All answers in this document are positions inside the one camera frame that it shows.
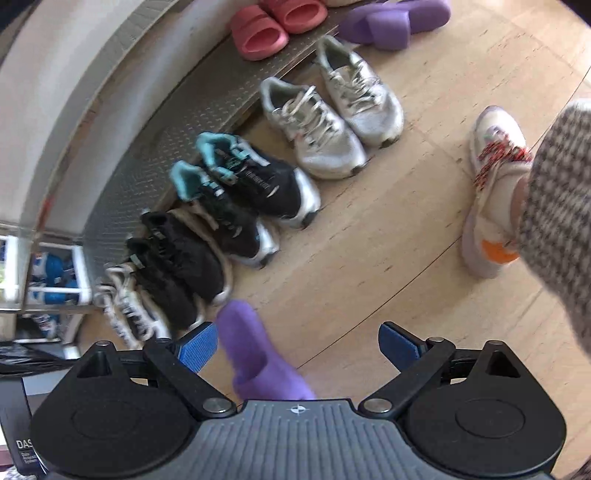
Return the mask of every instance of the metal screw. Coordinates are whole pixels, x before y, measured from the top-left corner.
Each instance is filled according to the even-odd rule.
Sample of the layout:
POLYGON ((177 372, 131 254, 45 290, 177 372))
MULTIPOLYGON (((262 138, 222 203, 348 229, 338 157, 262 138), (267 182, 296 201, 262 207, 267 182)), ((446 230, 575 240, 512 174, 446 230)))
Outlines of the metal screw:
POLYGON ((232 403, 225 398, 212 397, 203 402, 203 408, 209 413, 224 413, 232 408, 232 403))
POLYGON ((370 398, 363 402, 363 407, 371 413, 387 413, 392 410, 392 402, 385 398, 370 398))

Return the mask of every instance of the crosshair logo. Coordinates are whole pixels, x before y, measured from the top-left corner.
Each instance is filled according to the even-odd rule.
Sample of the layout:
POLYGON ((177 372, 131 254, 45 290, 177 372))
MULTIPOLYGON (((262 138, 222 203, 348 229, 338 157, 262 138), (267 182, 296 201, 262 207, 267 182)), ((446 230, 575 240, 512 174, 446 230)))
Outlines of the crosshair logo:
POLYGON ((290 408, 290 411, 292 413, 295 413, 298 416, 300 416, 302 413, 304 413, 304 412, 306 412, 308 410, 309 410, 309 408, 306 408, 305 406, 300 405, 299 403, 295 407, 291 407, 290 408))

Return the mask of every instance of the white wall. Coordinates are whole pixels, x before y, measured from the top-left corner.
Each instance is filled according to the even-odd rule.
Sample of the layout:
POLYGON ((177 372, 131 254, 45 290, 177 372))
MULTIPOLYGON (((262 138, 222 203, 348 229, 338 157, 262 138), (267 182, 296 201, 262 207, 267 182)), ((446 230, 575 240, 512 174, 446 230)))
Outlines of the white wall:
POLYGON ((43 0, 0 68, 0 221, 17 222, 78 80, 141 0, 43 0))
MULTIPOLYGON (((43 0, 0 68, 0 222, 17 222, 35 165, 78 80, 142 0, 43 0)), ((255 0, 173 8, 128 54, 77 131, 47 228, 81 233, 123 153, 175 85, 255 0)))
POLYGON ((101 91, 74 139, 71 165, 47 222, 82 232, 117 163, 178 82, 227 33, 227 23, 253 0, 194 0, 169 12, 128 54, 101 91))

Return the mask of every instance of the orange sole accent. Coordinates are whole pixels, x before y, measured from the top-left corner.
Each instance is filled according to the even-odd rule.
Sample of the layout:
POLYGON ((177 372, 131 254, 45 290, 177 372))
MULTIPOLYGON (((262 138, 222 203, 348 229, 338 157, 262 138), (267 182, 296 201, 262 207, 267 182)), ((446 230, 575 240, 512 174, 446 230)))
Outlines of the orange sole accent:
POLYGON ((486 240, 482 241, 482 251, 488 260, 498 264, 510 263, 519 258, 519 253, 508 251, 503 244, 493 244, 486 240))

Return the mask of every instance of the white shoelace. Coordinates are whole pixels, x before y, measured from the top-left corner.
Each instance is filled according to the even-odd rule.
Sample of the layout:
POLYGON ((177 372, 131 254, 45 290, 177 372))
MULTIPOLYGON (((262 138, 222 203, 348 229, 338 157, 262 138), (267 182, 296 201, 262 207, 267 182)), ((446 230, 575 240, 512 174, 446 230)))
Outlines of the white shoelace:
POLYGON ((280 116, 289 128, 302 133, 310 146, 322 148, 337 131, 328 106, 313 86, 289 100, 280 116))
POLYGON ((374 93, 374 87, 380 83, 380 79, 375 76, 364 76, 363 67, 363 63, 358 62, 354 65, 352 74, 350 74, 350 67, 342 67, 331 75, 331 79, 337 84, 341 97, 347 100, 348 107, 354 115, 378 104, 378 96, 374 93))
POLYGON ((126 265, 110 268, 108 275, 116 290, 113 301, 120 308, 121 313, 137 327, 139 340, 145 342, 154 333, 153 320, 141 304, 141 300, 137 298, 135 290, 129 286, 131 269, 126 265))
POLYGON ((123 320, 117 316, 114 303, 115 296, 116 291, 114 288, 112 291, 100 291, 95 296, 95 304, 103 309, 104 314, 109 319, 111 328, 115 331, 119 338, 123 339, 127 346, 134 348, 137 346, 138 340, 129 330, 129 326, 124 325, 123 320))

